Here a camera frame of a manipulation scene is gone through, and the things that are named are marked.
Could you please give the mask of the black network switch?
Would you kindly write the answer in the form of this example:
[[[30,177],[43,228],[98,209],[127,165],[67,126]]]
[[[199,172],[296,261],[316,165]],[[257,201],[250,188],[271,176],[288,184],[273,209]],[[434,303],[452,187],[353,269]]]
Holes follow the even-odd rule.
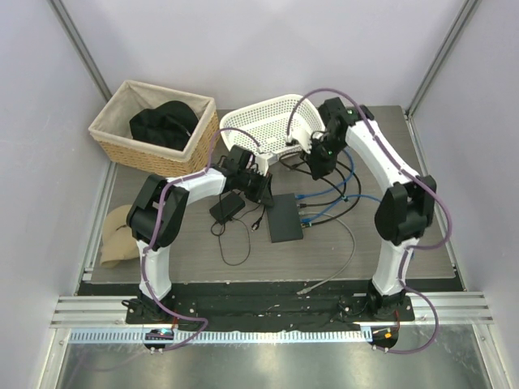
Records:
[[[294,194],[273,196],[273,206],[267,210],[268,230],[271,243],[303,239],[298,205]]]

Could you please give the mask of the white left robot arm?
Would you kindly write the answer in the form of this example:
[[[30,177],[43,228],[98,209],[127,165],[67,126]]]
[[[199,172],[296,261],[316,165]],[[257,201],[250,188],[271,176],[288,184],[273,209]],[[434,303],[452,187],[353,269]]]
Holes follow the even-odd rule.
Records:
[[[144,313],[154,323],[166,322],[173,312],[166,298],[172,288],[169,252],[187,207],[233,190],[253,203],[271,207],[271,183],[268,162],[239,146],[196,173],[170,178],[152,174],[146,179],[127,214],[127,225],[139,249],[139,290],[147,299]]]

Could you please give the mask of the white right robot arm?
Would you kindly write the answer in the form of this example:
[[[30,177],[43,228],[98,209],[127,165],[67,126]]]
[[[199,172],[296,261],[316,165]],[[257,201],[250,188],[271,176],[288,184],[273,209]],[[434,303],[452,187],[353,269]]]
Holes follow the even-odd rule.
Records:
[[[313,179],[330,174],[346,148],[354,150],[374,176],[382,192],[375,211],[375,229],[381,238],[375,274],[368,283],[361,313],[377,320],[404,306],[410,256],[433,221],[436,182],[409,167],[382,134],[372,112],[336,92],[319,107],[307,96],[285,95],[285,149],[297,148]]]

